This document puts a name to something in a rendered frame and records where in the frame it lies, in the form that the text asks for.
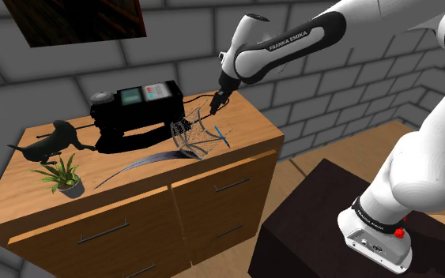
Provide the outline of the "blue pen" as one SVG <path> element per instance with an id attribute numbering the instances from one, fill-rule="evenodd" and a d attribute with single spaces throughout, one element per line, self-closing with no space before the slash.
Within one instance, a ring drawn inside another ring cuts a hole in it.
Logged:
<path id="1" fill-rule="evenodd" d="M 230 144 L 228 143 L 225 135 L 220 131 L 220 129 L 217 126 L 214 126 L 214 129 L 218 132 L 218 134 L 220 135 L 221 140 L 229 147 L 231 148 Z"/>

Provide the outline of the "wooden chest of drawers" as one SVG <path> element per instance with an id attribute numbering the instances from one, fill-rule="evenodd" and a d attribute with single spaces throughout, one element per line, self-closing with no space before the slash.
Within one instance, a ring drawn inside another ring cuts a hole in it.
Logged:
<path id="1" fill-rule="evenodd" d="M 0 248 L 58 278 L 170 278 L 255 236 L 284 134 L 239 93 L 203 160 L 135 167 L 173 141 L 119 154 L 67 148 L 84 193 L 51 192 L 15 152 L 0 179 Z"/>

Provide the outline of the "dark robot stand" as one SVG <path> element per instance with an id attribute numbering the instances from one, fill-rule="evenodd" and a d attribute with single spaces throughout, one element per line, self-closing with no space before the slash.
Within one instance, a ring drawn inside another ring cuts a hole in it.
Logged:
<path id="1" fill-rule="evenodd" d="M 413 260 L 401 275 L 346 246 L 338 214 L 368 185 L 322 160 L 263 222 L 251 278 L 445 278 L 445 225 L 424 213 L 406 217 Z"/>

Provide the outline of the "black box appliance with display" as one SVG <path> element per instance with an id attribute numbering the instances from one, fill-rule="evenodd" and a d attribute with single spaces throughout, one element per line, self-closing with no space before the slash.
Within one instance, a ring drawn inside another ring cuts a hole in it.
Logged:
<path id="1" fill-rule="evenodd" d="M 173 80 L 98 92 L 90 101 L 94 125 L 105 136 L 121 137 L 126 131 L 168 125 L 185 115 L 183 94 Z"/>

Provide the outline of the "green plant in grey pot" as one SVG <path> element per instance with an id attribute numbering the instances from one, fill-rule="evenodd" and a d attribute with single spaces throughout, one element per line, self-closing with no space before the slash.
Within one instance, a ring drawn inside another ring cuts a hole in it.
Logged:
<path id="1" fill-rule="evenodd" d="M 80 197 L 85 192 L 85 187 L 81 177 L 76 173 L 78 165 L 73 165 L 74 157 L 75 154 L 72 154 L 66 163 L 59 158 L 59 162 L 54 166 L 42 165 L 45 171 L 31 170 L 42 175 L 35 184 L 50 183 L 47 190 L 52 193 L 59 192 L 71 199 Z"/>

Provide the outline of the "dark wall picture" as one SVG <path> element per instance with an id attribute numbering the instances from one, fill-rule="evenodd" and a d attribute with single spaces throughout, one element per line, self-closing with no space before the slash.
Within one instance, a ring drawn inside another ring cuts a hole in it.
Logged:
<path id="1" fill-rule="evenodd" d="M 139 0 L 2 0 L 30 47 L 146 37 Z"/>

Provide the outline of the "black dog figure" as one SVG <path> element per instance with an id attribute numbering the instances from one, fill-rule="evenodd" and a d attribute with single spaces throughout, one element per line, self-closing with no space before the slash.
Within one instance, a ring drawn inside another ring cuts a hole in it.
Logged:
<path id="1" fill-rule="evenodd" d="M 49 158 L 62 153 L 62 150 L 73 145 L 78 150 L 89 149 L 96 151 L 95 146 L 83 145 L 77 137 L 77 131 L 74 126 L 63 120 L 53 121 L 55 130 L 46 138 L 37 141 L 26 147 L 8 145 L 17 151 L 20 151 L 24 158 L 32 162 L 40 162 L 42 165 L 56 164 L 55 161 L 49 162 Z"/>

